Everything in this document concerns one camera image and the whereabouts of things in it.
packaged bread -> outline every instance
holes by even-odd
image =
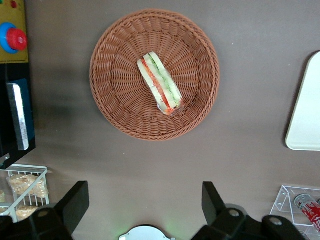
[[[137,65],[162,113],[173,115],[183,108],[182,95],[156,53],[144,55]]]
[[[12,188],[12,190],[17,195],[24,194],[27,189],[38,179],[38,176],[34,176],[32,174],[29,175],[12,175],[8,182]],[[48,188],[44,179],[42,178],[34,188],[29,192],[30,195],[34,195],[37,198],[45,198],[49,195]]]
[[[0,203],[5,203],[5,202],[6,202],[5,192],[0,190]]]
[[[22,221],[30,217],[36,210],[38,209],[37,206],[26,206],[21,205],[15,211],[16,218],[18,221]]]
[[[7,210],[8,210],[8,208],[6,208],[6,207],[0,207],[0,214],[3,214]]]

brown basket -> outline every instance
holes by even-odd
[[[147,87],[137,60],[155,52],[181,91],[185,108],[164,115]],[[219,63],[207,35],[185,16],[146,9],[114,23],[97,43],[90,84],[105,118],[122,132],[164,141],[194,129],[210,112],[219,88]]]

white wire rack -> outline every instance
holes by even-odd
[[[46,174],[48,172],[47,167],[45,166],[33,166],[33,165],[21,165],[21,164],[13,164],[5,170],[8,174],[8,177],[12,175],[35,175],[38,178],[34,181],[34,183],[24,192],[22,195],[17,195],[14,191],[12,191],[13,203],[0,203],[0,208],[7,208],[7,210],[0,214],[0,216],[10,216],[14,223],[18,222],[16,210],[19,206],[36,206],[41,207],[45,205],[49,205],[49,196],[45,198],[39,198],[34,195],[30,195],[30,191],[39,183],[41,180],[44,181],[45,185],[47,185]]]

table surface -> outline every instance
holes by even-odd
[[[319,185],[320,152],[285,144],[306,65],[320,50],[318,1],[26,1],[36,149],[50,202],[87,180],[90,208],[76,240],[150,224],[188,240],[206,224],[202,182],[260,221],[281,185]],[[207,118],[177,139],[148,142],[114,128],[96,106],[90,59],[103,32],[146,8],[179,12],[211,39],[220,88]]]

yellow panel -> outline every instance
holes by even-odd
[[[27,34],[25,3],[23,0],[15,0],[16,8],[11,6],[12,0],[0,0],[0,25],[11,23]],[[7,53],[0,46],[0,64],[28,63],[28,48],[15,54]]]

